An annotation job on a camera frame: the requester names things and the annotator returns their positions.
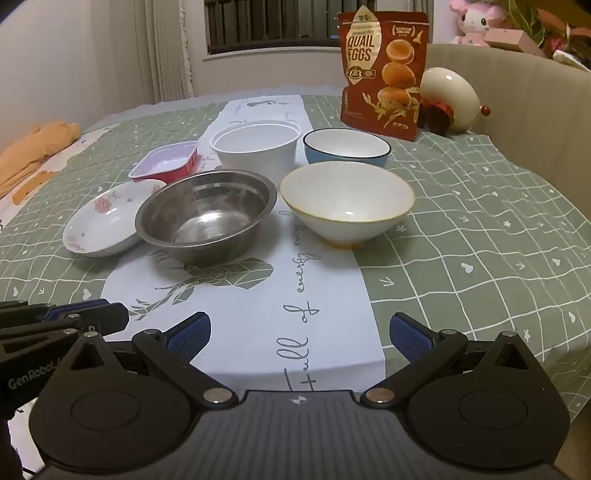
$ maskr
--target metal bowl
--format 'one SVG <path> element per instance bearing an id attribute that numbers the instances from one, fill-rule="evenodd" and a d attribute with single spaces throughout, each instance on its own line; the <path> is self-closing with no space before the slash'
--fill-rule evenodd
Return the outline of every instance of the metal bowl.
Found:
<path id="1" fill-rule="evenodd" d="M 185 263 L 236 258 L 254 241 L 277 201 L 273 183 L 243 170 L 215 170 L 171 183 L 135 217 L 138 235 Z"/>

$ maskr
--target curtain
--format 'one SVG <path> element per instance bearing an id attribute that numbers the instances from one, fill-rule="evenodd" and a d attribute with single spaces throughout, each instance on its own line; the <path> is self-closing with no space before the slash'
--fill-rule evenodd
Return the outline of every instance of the curtain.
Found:
<path id="1" fill-rule="evenodd" d="M 433 0 L 409 0 L 410 9 L 415 12 L 425 12 L 429 16 L 429 42 L 433 41 Z"/>
<path id="2" fill-rule="evenodd" d="M 193 96 L 183 0 L 91 0 L 107 113 Z"/>

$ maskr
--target window sill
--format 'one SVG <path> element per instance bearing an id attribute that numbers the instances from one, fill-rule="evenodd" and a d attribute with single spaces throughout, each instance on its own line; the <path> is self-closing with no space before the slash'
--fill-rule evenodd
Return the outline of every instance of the window sill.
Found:
<path id="1" fill-rule="evenodd" d="M 340 47 L 270 47 L 270 48 L 254 48 L 252 50 L 237 50 L 225 53 L 216 53 L 214 55 L 207 55 L 202 61 L 211 61 L 221 59 L 224 57 L 236 57 L 243 55 L 260 55 L 265 53 L 297 53 L 304 51 L 324 51 L 324 52 L 339 52 Z"/>

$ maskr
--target blue bowl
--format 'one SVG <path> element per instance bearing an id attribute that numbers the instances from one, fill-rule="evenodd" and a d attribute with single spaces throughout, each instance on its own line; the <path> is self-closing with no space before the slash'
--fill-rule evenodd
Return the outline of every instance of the blue bowl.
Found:
<path id="1" fill-rule="evenodd" d="M 392 151 L 388 142 L 377 135 L 350 128 L 322 128 L 304 137 L 308 163 L 350 160 L 377 167 L 386 165 Z"/>

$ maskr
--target red and white container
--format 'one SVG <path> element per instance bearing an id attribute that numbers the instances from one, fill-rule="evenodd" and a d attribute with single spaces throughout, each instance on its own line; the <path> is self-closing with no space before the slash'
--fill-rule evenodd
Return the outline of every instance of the red and white container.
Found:
<path id="1" fill-rule="evenodd" d="M 194 172 L 199 160 L 198 142 L 181 142 L 153 149 L 129 172 L 131 180 L 162 180 L 172 183 Z"/>

